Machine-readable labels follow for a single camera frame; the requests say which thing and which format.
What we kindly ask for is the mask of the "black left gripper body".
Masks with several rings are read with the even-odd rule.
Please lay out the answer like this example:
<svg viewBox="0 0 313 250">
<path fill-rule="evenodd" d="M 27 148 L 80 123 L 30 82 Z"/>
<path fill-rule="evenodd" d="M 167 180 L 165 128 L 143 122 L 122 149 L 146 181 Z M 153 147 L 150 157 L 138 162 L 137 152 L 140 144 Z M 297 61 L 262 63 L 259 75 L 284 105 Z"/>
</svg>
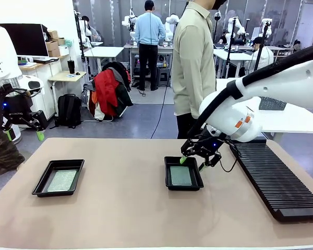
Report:
<svg viewBox="0 0 313 250">
<path fill-rule="evenodd" d="M 32 99 L 28 95 L 6 96 L 3 101 L 3 116 L 8 121 L 30 121 Z"/>
</svg>

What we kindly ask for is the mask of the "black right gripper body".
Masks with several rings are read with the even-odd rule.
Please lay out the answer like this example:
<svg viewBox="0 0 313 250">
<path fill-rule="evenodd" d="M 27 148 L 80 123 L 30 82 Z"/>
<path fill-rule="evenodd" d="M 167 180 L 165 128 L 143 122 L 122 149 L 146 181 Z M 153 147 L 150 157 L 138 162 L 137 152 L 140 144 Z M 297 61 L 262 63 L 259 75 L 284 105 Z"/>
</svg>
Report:
<svg viewBox="0 0 313 250">
<path fill-rule="evenodd" d="M 198 136 L 195 150 L 199 156 L 212 156 L 222 146 L 227 135 L 220 131 L 202 130 Z"/>
</svg>

